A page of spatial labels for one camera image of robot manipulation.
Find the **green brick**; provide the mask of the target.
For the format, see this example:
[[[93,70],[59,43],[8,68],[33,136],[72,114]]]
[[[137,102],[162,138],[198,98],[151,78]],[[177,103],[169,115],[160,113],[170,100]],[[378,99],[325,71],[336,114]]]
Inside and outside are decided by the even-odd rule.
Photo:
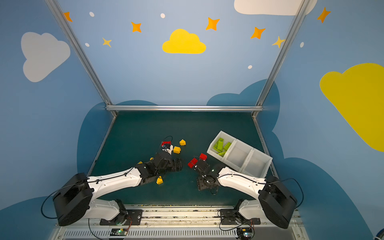
[[[213,146],[213,150],[216,151],[217,153],[221,153],[221,152],[222,152],[222,149],[219,149],[218,146],[219,146],[219,143],[216,143],[216,144]]]
[[[228,149],[230,148],[230,146],[231,146],[231,142],[227,142],[224,146],[223,146],[223,150],[224,151],[228,151]]]
[[[218,141],[217,141],[217,143],[219,143],[218,148],[219,148],[219,149],[222,149],[222,151],[223,151],[224,139],[219,138]]]
[[[223,151],[221,153],[218,153],[219,156],[223,157],[226,154],[226,151]]]

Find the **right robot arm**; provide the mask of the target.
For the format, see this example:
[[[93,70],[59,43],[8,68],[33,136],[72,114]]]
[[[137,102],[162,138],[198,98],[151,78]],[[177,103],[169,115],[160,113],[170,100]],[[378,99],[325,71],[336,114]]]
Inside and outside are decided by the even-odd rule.
[[[284,185],[283,180],[274,176],[266,179],[256,178],[221,165],[211,168],[204,160],[198,160],[195,164],[190,162],[188,166],[200,175],[200,191],[228,187],[254,198],[252,201],[238,202],[235,211],[239,219],[251,220],[264,213],[275,226],[281,229],[289,227],[293,213],[298,207],[298,200]]]

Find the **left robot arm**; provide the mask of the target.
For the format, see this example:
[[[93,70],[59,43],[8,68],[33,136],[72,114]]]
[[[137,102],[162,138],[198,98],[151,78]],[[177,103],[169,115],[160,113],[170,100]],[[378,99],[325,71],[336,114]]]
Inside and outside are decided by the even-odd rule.
[[[105,201],[101,197],[155,182],[166,173],[181,170],[181,159],[173,159],[168,151],[159,151],[149,162],[122,172],[96,177],[76,174],[53,195],[58,224],[65,227],[81,219],[100,219],[103,226],[133,225],[135,218],[122,201]]]

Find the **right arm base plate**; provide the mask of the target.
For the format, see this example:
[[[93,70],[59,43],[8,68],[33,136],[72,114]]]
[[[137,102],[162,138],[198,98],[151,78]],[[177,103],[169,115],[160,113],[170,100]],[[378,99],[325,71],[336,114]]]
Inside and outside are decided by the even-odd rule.
[[[221,220],[221,225],[260,225],[260,218],[246,219],[244,218],[239,211],[230,210],[230,209],[221,209],[218,211],[218,216]]]

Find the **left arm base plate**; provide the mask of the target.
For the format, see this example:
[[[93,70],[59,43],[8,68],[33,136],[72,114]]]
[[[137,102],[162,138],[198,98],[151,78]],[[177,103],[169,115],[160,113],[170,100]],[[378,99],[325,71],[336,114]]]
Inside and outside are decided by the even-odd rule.
[[[143,211],[142,210],[123,210],[119,214],[108,221],[101,219],[101,226],[138,226],[141,223]]]

